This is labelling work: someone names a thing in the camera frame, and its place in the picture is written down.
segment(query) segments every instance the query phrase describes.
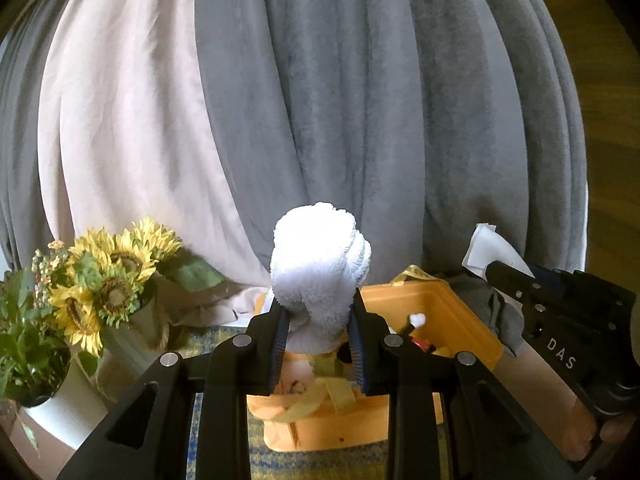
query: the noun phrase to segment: gray curtain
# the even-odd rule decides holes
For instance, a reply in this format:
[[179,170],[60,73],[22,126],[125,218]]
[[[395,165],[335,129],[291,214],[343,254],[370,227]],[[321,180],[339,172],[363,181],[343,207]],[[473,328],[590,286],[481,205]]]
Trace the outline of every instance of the gray curtain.
[[53,33],[68,0],[32,0],[0,47],[0,242],[10,269],[53,240],[38,176],[38,104]]
[[542,0],[195,0],[213,135],[268,268],[273,227],[353,212],[368,283],[441,273],[508,348],[522,320],[461,262],[478,222],[532,264],[582,253],[584,133]]

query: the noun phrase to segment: green vase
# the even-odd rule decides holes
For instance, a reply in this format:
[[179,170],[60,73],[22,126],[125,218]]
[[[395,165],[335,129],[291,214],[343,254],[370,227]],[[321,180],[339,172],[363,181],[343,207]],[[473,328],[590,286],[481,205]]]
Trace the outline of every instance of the green vase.
[[137,379],[163,353],[159,348],[164,320],[156,300],[152,300],[118,328],[106,326],[100,331],[104,346]]

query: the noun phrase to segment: folded white towel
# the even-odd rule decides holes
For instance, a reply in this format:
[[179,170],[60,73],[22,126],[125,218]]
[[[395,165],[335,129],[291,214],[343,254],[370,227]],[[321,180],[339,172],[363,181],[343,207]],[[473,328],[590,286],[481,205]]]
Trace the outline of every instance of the folded white towel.
[[273,293],[293,314],[287,350],[331,352],[349,320],[356,288],[366,279],[370,244],[352,214],[322,202],[286,213],[273,237]]

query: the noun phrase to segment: orange box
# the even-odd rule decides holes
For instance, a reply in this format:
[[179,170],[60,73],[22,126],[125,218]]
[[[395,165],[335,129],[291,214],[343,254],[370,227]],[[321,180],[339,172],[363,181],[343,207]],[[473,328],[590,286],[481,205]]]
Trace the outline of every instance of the orange box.
[[[441,280],[412,281],[400,285],[372,285],[361,289],[367,311],[380,314],[388,325],[399,331],[409,314],[424,313],[427,322],[414,332],[437,348],[447,348],[451,355],[473,352],[489,370],[502,356],[502,344],[476,315]],[[258,301],[260,312],[264,298]],[[285,354],[285,359],[300,359]],[[336,413],[331,402],[313,415],[290,424],[264,422],[265,444],[276,451],[312,451],[362,446],[386,440],[388,431],[388,396],[365,397],[354,390],[353,411]],[[250,412],[268,419],[286,410],[298,396],[272,395],[247,397]],[[442,422],[440,399],[434,394],[436,419]]]

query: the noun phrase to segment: yellow sunflower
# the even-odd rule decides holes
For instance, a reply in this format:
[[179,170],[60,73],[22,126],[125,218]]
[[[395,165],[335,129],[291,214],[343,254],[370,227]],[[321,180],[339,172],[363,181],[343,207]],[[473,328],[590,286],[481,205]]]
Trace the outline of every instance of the yellow sunflower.
[[149,217],[141,220],[137,225],[133,224],[133,226],[132,236],[139,240],[143,246],[149,248],[156,260],[165,260],[182,247],[182,242],[174,231],[154,222]]
[[152,258],[151,250],[145,245],[136,243],[136,239],[128,229],[116,236],[115,250],[111,253],[113,263],[120,262],[127,272],[136,274],[138,283],[146,280],[156,272],[157,260]]
[[83,350],[100,355],[100,320],[93,305],[91,292],[80,286],[59,286],[51,291],[49,303],[55,307],[58,326],[71,344],[80,343]]
[[104,227],[99,231],[88,229],[84,236],[76,238],[74,246],[69,248],[72,254],[71,264],[85,253],[90,253],[102,270],[111,265],[111,253],[115,250],[115,242]]
[[142,286],[136,282],[136,274],[127,272],[122,263],[106,269],[100,285],[94,290],[94,306],[98,316],[111,326],[129,321],[139,307],[138,296]]

